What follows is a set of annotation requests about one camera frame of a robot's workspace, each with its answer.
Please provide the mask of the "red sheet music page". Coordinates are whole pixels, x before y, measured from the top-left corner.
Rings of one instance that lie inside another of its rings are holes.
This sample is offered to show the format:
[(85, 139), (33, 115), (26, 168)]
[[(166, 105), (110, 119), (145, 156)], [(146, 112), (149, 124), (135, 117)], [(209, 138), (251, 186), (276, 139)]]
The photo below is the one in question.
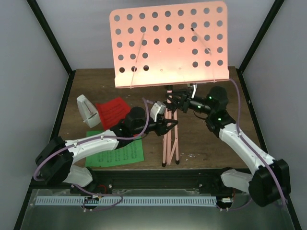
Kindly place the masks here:
[(133, 141), (142, 136), (142, 134), (132, 134), (124, 124), (124, 119), (130, 112), (130, 106), (121, 97), (106, 103), (96, 103), (95, 106), (104, 128), (104, 132), (100, 134), (101, 140)]

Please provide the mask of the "pink folding music stand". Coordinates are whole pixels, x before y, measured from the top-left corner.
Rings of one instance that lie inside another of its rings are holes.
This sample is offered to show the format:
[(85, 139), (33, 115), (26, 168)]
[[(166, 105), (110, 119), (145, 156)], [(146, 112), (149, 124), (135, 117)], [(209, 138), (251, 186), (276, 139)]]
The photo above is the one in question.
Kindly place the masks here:
[(227, 6), (207, 1), (113, 10), (117, 88), (227, 81)]

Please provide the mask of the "white metronome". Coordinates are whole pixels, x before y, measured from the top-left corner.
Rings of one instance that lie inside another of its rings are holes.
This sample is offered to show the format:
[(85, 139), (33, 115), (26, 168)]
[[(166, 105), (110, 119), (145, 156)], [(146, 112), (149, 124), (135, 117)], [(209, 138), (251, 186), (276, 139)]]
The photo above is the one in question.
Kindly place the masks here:
[(90, 128), (100, 123), (100, 117), (96, 107), (83, 95), (77, 97), (77, 106), (83, 122)]

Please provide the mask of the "green sheet music page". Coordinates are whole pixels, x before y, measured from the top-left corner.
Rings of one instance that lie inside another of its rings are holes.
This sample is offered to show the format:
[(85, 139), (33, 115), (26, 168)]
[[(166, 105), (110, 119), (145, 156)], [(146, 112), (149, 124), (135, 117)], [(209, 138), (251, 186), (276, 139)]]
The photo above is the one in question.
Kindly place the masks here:
[(86, 167), (112, 167), (144, 161), (142, 138), (138, 138), (125, 147), (109, 150), (89, 156)]

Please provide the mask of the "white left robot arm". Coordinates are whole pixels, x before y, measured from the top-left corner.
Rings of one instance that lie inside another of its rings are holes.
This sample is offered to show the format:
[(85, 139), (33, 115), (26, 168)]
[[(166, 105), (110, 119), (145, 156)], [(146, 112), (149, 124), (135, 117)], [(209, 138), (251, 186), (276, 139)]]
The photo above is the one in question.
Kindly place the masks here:
[(177, 120), (165, 118), (161, 112), (151, 117), (148, 109), (133, 107), (125, 118), (97, 135), (67, 141), (62, 137), (53, 138), (36, 158), (33, 178), (47, 185), (68, 183), (80, 186), (86, 193), (94, 193), (98, 181), (89, 169), (76, 166), (76, 162), (100, 152), (123, 148), (149, 132), (165, 135), (177, 124)]

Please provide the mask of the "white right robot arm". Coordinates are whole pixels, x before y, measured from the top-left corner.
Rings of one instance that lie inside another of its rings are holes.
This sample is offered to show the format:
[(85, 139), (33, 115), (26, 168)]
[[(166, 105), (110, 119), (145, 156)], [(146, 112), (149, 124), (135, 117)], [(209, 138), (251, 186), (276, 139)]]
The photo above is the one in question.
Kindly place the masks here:
[(230, 187), (250, 195), (260, 207), (265, 207), (278, 199), (287, 204), (286, 196), (291, 192), (290, 171), (285, 160), (276, 160), (259, 148), (239, 127), (227, 112), (229, 102), (226, 89), (214, 86), (206, 97), (198, 97), (195, 90), (167, 93), (168, 108), (173, 111), (206, 114), (204, 118), (208, 130), (226, 143), (247, 165), (249, 173), (229, 169), (214, 179), (216, 192), (224, 193)]

